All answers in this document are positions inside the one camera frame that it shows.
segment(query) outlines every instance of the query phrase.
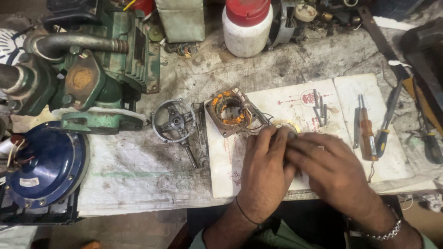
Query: fingers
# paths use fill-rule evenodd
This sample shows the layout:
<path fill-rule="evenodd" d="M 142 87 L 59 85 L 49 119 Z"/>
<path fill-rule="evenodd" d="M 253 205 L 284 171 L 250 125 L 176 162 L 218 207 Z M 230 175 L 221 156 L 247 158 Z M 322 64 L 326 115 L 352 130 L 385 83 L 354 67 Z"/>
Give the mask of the fingers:
<path fill-rule="evenodd" d="M 284 150 L 286 149 L 286 141 L 288 140 L 289 129 L 281 127 L 277 130 L 274 143 L 269 148 L 268 154 L 275 156 L 276 159 L 283 160 Z"/>
<path fill-rule="evenodd" d="M 271 141 L 272 135 L 274 135 L 276 131 L 277 128 L 274 125 L 268 125 L 260 130 L 260 133 L 258 133 L 257 136 L 257 141 L 255 143 L 255 150 L 258 153 L 268 153 L 269 142 Z"/>
<path fill-rule="evenodd" d="M 304 141 L 304 140 L 293 140 L 288 142 L 288 147 L 295 148 L 308 157 L 311 160 L 320 163 L 323 167 L 328 168 L 330 171 L 336 170 L 337 165 L 335 161 L 337 160 L 330 153 L 326 152 L 324 148 L 320 147 L 318 144 Z"/>
<path fill-rule="evenodd" d="M 328 134 L 310 132 L 303 134 L 302 139 L 322 145 L 329 152 L 339 157 L 349 156 L 349 153 L 353 154 L 349 146 L 347 146 L 341 139 Z"/>
<path fill-rule="evenodd" d="M 257 136 L 256 135 L 250 135 L 248 137 L 248 140 L 246 142 L 246 153 L 252 151 L 255 147 L 255 143 L 257 142 Z"/>
<path fill-rule="evenodd" d="M 288 188 L 289 188 L 289 185 L 291 185 L 291 182 L 294 179 L 294 176 L 297 173 L 297 170 L 298 170 L 298 166 L 293 163 L 286 163 L 283 166 L 284 180 L 285 180 Z"/>
<path fill-rule="evenodd" d="M 286 148 L 284 156 L 288 163 L 297 165 L 316 180 L 330 179 L 333 176 L 325 167 L 292 148 Z"/>
<path fill-rule="evenodd" d="M 314 178 L 310 177 L 309 178 L 309 186 L 311 187 L 311 189 L 317 193 L 321 198 L 325 197 L 325 188 L 321 185 L 321 183 L 319 183 L 317 180 L 315 180 Z"/>

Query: man's left hand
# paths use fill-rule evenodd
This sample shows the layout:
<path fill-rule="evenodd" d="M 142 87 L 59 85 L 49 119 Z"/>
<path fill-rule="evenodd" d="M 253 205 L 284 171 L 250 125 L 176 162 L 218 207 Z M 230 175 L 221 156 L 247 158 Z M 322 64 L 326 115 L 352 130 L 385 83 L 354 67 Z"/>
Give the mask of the man's left hand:
<path fill-rule="evenodd" d="M 283 166 L 288 132 L 287 128 L 277 130 L 270 125 L 258 136 L 248 137 L 237 201 L 256 223 L 264 222 L 277 209 L 294 179 L 296 166 Z"/>

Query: white fan part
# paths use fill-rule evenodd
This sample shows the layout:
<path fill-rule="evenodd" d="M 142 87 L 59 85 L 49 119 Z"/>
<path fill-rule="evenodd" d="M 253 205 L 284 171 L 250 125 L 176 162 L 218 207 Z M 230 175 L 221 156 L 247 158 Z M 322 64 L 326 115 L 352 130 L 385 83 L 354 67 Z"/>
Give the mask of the white fan part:
<path fill-rule="evenodd" d="M 7 28 L 0 28 L 0 64 L 6 64 L 11 53 L 17 48 L 22 47 L 26 36 L 21 35 L 16 38 L 16 43 L 12 40 L 12 36 L 17 31 Z M 15 59 L 12 61 L 12 65 L 17 64 L 19 57 L 24 53 L 24 50 L 20 50 Z"/>
<path fill-rule="evenodd" d="M 146 116 L 141 113 L 135 113 L 126 109 L 111 109 L 111 108 L 104 108 L 104 107 L 98 107 L 93 106 L 88 109 L 89 112 L 99 112 L 99 113 L 116 113 L 116 114 L 123 114 L 127 116 L 131 116 L 137 119 L 140 119 L 143 121 L 143 126 L 147 125 L 148 122 L 146 121 Z M 62 119 L 62 115 L 65 113 L 72 113 L 72 112 L 78 112 L 74 107 L 68 107 L 68 108 L 61 108 L 61 109 L 55 109 L 51 113 L 54 117 L 58 119 Z"/>

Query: red jar lid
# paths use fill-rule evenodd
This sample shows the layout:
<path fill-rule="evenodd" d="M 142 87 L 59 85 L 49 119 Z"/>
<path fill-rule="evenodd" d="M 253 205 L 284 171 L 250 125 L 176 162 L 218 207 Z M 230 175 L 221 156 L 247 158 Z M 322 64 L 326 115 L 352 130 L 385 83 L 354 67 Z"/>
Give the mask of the red jar lid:
<path fill-rule="evenodd" d="M 271 0 L 226 0 L 226 15 L 238 26 L 261 23 L 269 12 Z"/>

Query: green shirt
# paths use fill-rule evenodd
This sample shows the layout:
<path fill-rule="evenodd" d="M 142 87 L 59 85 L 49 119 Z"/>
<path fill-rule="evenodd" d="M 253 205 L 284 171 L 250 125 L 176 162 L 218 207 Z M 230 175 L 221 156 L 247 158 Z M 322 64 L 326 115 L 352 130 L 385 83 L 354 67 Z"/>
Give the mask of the green shirt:
<path fill-rule="evenodd" d="M 205 243 L 203 243 L 202 233 L 203 230 L 195 236 L 190 249 L 206 249 Z M 423 249 L 437 249 L 430 239 L 423 234 L 421 236 L 423 237 Z M 306 240 L 295 234 L 283 220 L 276 234 L 274 234 L 271 229 L 268 229 L 251 239 L 275 248 L 323 249 L 323 247 L 319 245 L 306 242 Z"/>

